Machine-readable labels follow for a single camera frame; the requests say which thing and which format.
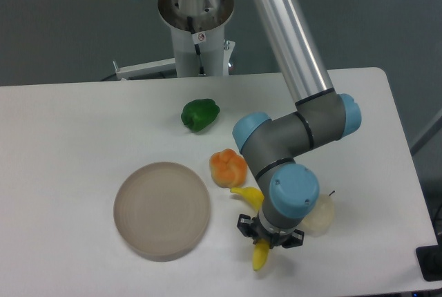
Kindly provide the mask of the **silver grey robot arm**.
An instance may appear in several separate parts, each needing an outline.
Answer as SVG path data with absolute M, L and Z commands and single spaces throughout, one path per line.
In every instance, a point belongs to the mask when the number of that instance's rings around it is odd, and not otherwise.
M 355 132 L 361 111 L 334 90 L 297 0 L 254 2 L 296 110 L 278 119 L 250 114 L 234 126 L 238 150 L 265 197 L 256 216 L 241 215 L 237 226 L 254 242 L 292 248 L 302 244 L 298 225 L 319 195 L 316 176 L 295 157 Z M 158 0 L 179 77 L 228 74 L 223 36 L 233 7 L 233 0 Z

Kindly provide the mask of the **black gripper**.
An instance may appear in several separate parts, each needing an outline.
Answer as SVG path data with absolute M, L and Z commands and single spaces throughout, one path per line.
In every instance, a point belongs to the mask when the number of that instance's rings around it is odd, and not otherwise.
M 252 218 L 249 215 L 240 214 L 236 226 L 244 237 L 253 240 L 254 245 L 258 241 L 264 240 L 269 243 L 271 249 L 274 247 L 283 247 L 284 249 L 301 247 L 305 237 L 305 232 L 298 229 L 270 231 L 261 223 L 258 216 Z

